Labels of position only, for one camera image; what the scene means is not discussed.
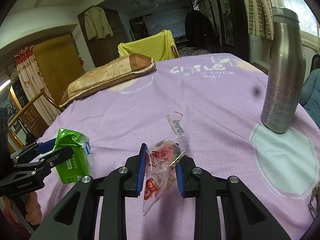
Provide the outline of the left hand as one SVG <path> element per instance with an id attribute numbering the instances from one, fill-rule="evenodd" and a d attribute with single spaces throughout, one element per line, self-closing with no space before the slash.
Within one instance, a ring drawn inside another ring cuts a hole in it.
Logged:
<path id="1" fill-rule="evenodd" d="M 4 201 L 5 208 L 8 210 L 10 215 L 14 219 L 19 220 L 15 211 L 12 209 L 11 201 L 9 200 L 9 198 L 6 196 L 3 196 L 3 201 Z M 42 212 L 41 212 L 41 206 L 37 200 L 36 192 L 31 192 L 29 194 L 29 198 L 25 204 L 25 209 L 27 212 L 25 216 L 26 221 L 28 221 L 31 225 L 37 225 L 41 222 Z"/>

